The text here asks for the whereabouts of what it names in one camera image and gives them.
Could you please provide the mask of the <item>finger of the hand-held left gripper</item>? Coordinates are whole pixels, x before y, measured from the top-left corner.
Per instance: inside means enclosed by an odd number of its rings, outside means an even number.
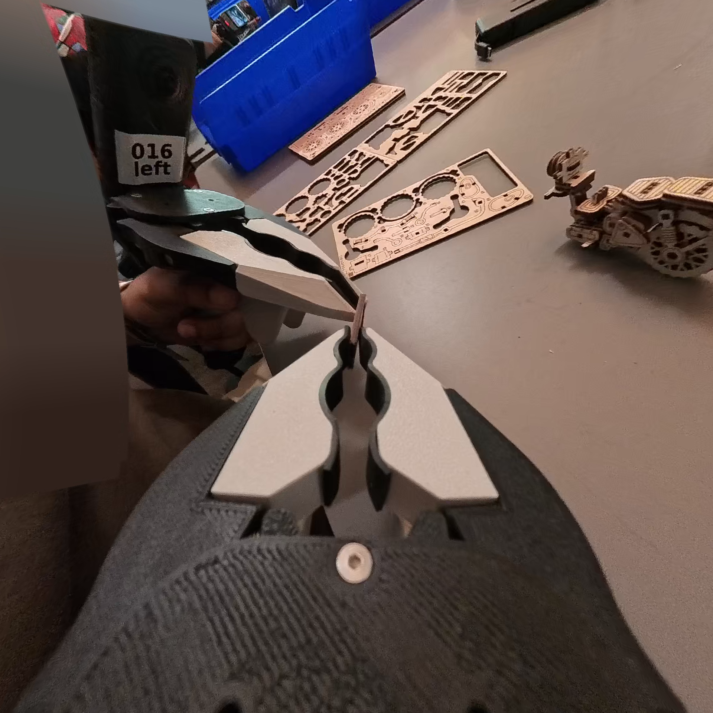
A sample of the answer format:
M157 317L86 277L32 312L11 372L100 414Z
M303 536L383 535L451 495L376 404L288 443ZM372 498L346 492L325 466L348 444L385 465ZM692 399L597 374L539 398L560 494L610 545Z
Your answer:
M298 269L325 278L349 305L357 305L361 291L339 265L304 233L269 218L245 218L247 242L263 254L286 260Z
M325 278L256 250L247 242L244 227L198 229L180 240L202 258L191 272L235 288L244 297L344 321L354 316L357 305L349 305Z

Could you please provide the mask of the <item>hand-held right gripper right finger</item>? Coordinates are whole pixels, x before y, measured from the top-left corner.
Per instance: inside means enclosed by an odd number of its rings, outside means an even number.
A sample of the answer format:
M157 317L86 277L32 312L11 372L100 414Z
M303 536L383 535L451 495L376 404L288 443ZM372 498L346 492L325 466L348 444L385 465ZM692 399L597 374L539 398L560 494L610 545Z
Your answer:
M377 512L414 524L425 512L490 505L498 491L443 385L371 328L359 338L375 421L367 490Z

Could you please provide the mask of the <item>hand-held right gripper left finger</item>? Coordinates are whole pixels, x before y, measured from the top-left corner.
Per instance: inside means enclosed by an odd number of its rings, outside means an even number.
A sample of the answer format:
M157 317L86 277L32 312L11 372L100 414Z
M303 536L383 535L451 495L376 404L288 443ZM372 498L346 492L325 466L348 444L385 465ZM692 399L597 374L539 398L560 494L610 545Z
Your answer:
M260 390L210 495L228 504L290 513L298 530L334 502L340 482L334 411L352 369L352 333L344 327L318 343Z

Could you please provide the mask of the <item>small wooden slotted sheet piece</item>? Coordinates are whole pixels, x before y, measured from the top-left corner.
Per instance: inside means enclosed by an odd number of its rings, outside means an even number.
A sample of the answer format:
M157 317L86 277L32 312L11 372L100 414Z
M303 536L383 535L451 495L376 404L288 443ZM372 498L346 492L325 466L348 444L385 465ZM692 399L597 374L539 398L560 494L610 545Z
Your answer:
M357 306L354 312L354 317L352 324L350 326L350 336L349 336L349 356L350 356L350 368L354 367L356 361L357 350L359 348L359 339L361 335L361 330L364 323L364 314L367 307L367 295L361 293L358 298Z

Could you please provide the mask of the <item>grey desk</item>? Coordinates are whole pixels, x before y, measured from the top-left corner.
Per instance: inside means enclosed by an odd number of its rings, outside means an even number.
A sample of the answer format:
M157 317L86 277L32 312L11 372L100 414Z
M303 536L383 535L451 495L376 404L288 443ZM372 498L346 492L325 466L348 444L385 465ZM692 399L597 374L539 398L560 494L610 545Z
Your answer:
M369 325L549 478L691 712L712 711L712 283L564 236L597 184L712 176L712 2L602 1L494 53L504 80L345 210L490 148L534 201L359 279Z

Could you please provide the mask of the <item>person's left hand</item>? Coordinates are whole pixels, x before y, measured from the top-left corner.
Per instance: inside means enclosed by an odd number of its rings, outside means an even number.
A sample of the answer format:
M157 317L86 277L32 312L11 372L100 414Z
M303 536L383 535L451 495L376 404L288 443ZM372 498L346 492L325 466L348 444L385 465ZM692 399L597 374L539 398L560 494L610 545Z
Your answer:
M128 346L183 345L232 352L253 343L235 288L151 268L119 283Z

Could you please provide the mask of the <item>wooden sheet with round holes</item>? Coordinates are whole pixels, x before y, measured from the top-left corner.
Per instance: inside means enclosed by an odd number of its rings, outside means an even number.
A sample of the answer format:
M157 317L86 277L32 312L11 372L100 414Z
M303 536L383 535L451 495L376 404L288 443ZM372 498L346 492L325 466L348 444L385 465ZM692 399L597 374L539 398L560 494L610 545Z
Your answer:
M534 201L490 148L332 224L342 272L373 272Z

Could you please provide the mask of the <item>red patterned fabric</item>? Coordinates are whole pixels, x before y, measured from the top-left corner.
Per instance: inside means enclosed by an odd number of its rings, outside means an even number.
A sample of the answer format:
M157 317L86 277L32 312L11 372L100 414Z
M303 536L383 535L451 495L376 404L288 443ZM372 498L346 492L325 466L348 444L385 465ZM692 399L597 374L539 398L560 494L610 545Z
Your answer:
M65 9L40 4L60 58L81 55L87 50L84 17Z

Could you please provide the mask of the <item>long wooden cutout sheet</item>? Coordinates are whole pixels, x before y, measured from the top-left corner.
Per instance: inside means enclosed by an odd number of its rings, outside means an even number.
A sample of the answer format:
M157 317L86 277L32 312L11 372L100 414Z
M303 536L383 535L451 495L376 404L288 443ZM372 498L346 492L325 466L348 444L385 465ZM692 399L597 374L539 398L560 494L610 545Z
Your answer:
M495 70L446 73L274 216L313 235L506 76Z

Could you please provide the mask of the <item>reddish engraved wooden sheet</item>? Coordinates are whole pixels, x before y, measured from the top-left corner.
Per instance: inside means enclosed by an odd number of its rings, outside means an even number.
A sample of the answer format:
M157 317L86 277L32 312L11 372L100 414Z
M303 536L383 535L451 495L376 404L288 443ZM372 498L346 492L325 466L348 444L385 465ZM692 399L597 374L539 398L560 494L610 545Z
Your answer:
M370 83L288 148L308 163L315 163L405 94L400 86Z

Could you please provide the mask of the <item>blue plastic bin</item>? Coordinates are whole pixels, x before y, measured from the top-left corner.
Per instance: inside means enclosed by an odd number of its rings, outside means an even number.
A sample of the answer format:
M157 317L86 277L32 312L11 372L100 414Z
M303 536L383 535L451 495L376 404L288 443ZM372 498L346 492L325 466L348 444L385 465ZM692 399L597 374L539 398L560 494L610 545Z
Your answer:
M368 29L343 23L293 33L221 85L208 72L192 116L210 146L249 172L358 94L376 76Z
M358 36L376 30L413 1L207 1L209 20L232 41L257 31L282 39L311 23L323 36L339 24Z

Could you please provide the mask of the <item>person's brown clothing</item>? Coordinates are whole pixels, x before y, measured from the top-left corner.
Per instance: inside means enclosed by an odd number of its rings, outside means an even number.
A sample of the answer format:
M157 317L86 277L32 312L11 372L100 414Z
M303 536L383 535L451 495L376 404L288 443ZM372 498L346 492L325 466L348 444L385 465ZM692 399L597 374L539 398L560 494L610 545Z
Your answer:
M228 397L130 387L117 478L1 500L1 711L76 617L120 529L166 466L233 405Z

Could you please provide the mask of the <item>wooden motorcycle model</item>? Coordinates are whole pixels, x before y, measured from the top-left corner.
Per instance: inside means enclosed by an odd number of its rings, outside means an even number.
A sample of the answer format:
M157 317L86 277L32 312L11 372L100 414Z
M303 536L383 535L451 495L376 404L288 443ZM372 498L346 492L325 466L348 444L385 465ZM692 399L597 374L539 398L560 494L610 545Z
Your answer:
M711 178L657 176L594 191L587 156L583 147L562 150L546 169L553 187L544 198L570 201L570 241L583 249L627 251L668 277L712 271Z

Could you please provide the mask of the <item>black bar-shaped device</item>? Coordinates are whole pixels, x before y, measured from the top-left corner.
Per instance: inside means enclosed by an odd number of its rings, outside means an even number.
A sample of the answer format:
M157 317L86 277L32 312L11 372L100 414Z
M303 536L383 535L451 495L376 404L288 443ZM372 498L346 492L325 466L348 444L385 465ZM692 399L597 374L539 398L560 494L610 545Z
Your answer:
M494 49L558 22L598 1L501 1L476 20L474 49L489 61Z

